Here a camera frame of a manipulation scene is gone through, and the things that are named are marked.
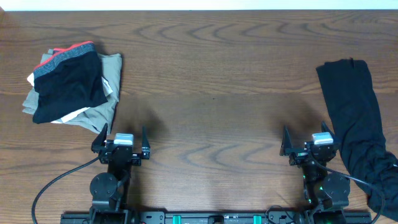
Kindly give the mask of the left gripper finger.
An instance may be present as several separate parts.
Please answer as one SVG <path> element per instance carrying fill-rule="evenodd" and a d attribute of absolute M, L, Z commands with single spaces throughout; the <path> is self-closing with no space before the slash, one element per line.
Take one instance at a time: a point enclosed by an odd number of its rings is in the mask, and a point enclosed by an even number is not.
<path fill-rule="evenodd" d="M 97 135 L 95 140 L 91 144 L 91 150 L 94 153 L 100 153 L 106 147 L 106 137 L 108 133 L 108 124 L 106 123 L 101 132 Z"/>
<path fill-rule="evenodd" d="M 146 127 L 142 127 L 142 159 L 150 159 L 150 144 L 147 138 Z"/>

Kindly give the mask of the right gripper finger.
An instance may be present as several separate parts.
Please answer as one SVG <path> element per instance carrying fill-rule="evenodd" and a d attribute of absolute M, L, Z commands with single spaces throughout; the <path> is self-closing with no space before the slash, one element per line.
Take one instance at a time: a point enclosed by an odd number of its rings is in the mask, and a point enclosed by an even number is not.
<path fill-rule="evenodd" d="M 322 121 L 321 122 L 321 131 L 323 133 L 329 133 L 332 139 L 335 139 L 335 134 L 333 131 L 327 126 L 326 122 Z"/>
<path fill-rule="evenodd" d="M 289 156 L 292 152 L 293 146 L 287 126 L 283 128 L 282 143 L 280 147 L 280 156 Z"/>

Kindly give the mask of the black pants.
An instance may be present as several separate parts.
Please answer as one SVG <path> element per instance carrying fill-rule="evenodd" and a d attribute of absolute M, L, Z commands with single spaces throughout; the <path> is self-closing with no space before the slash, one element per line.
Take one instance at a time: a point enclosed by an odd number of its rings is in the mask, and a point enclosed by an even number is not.
<path fill-rule="evenodd" d="M 379 103 L 364 60 L 342 59 L 316 68 L 346 170 L 380 190 L 360 185 L 368 207 L 397 220 L 397 158 L 386 149 Z"/>

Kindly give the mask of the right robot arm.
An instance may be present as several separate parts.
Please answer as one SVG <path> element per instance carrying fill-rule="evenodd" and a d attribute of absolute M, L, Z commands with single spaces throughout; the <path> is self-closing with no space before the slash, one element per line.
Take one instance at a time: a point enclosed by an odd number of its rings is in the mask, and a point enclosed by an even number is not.
<path fill-rule="evenodd" d="M 349 179 L 326 169 L 338 150 L 334 134 L 325 123 L 322 131 L 301 147 L 292 143 L 287 127 L 283 129 L 280 155 L 303 172 L 303 194 L 309 208 L 291 216 L 292 223 L 346 223 L 343 208 L 349 205 Z"/>

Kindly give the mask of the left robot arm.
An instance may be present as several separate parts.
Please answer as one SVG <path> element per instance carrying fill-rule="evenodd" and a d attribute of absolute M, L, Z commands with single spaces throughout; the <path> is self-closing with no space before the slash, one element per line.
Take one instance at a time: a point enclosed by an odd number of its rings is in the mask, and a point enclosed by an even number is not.
<path fill-rule="evenodd" d="M 118 133 L 113 140 L 107 140 L 108 125 L 91 144 L 101 164 L 107 165 L 106 172 L 96 175 L 90 183 L 92 206 L 90 223 L 139 223 L 140 214 L 127 206 L 127 195 L 131 181 L 131 169 L 150 159 L 150 144 L 146 128 L 142 128 L 142 150 L 134 152 L 134 136 Z"/>

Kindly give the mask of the khaki folded garment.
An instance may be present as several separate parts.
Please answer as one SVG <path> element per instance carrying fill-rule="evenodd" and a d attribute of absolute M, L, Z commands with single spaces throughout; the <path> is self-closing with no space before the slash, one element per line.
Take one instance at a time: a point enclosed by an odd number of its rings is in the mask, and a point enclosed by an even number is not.
<path fill-rule="evenodd" d="M 52 53 L 44 55 L 44 61 L 50 58 L 57 49 L 53 49 Z M 108 124 L 108 131 L 111 129 L 113 122 L 116 105 L 119 102 L 119 91 L 121 82 L 121 69 L 122 69 L 122 57 L 120 54 L 114 55 L 100 55 L 98 57 L 101 60 L 103 76 L 109 82 L 113 92 L 106 96 L 107 102 L 94 108 L 80 113 L 77 117 L 62 124 L 71 124 L 82 126 L 86 129 L 91 130 L 95 133 L 100 133 L 103 126 Z M 27 98 L 23 102 L 24 112 L 34 115 L 38 107 L 39 94 L 33 89 L 28 93 Z"/>

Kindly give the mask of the white folded garment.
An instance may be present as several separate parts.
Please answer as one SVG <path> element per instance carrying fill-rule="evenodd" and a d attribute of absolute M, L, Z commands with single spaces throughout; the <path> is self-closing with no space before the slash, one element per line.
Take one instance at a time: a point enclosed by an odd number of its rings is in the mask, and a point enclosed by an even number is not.
<path fill-rule="evenodd" d="M 31 73 L 28 77 L 27 77 L 27 81 L 34 86 L 34 74 Z M 104 77 L 102 77 L 102 84 L 103 84 L 103 90 L 104 90 L 104 94 L 105 96 L 110 95 L 113 90 L 111 88 L 111 86 L 109 85 L 109 82 L 107 81 L 107 79 L 105 79 Z M 55 120 L 52 121 L 52 123 L 55 124 L 62 124 L 62 123 L 66 123 L 67 121 L 70 121 L 71 119 L 77 117 L 80 113 L 88 110 L 90 107 L 86 107 L 86 108 L 81 108 L 79 110 L 76 110 L 74 112 L 71 112 L 63 117 L 61 117 L 59 120 Z"/>

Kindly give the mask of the black folded shorts grey waistband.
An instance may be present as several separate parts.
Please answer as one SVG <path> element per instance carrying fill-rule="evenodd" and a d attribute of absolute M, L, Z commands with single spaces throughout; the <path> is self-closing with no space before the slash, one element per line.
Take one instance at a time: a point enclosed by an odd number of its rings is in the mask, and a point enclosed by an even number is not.
<path fill-rule="evenodd" d="M 36 124 L 50 123 L 107 102 L 102 64 L 92 41 L 57 49 L 34 68 L 33 74 L 34 89 L 39 94 L 32 118 Z"/>

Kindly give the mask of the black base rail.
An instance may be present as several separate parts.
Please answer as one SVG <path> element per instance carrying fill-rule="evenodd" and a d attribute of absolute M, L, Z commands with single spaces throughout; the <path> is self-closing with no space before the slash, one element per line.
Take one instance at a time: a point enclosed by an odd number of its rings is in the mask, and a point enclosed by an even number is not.
<path fill-rule="evenodd" d="M 125 224 L 266 224 L 266 223 L 371 223 L 368 212 L 315 213 L 310 219 L 299 212 L 269 211 L 264 213 L 65 213 L 61 224 L 125 223 Z"/>

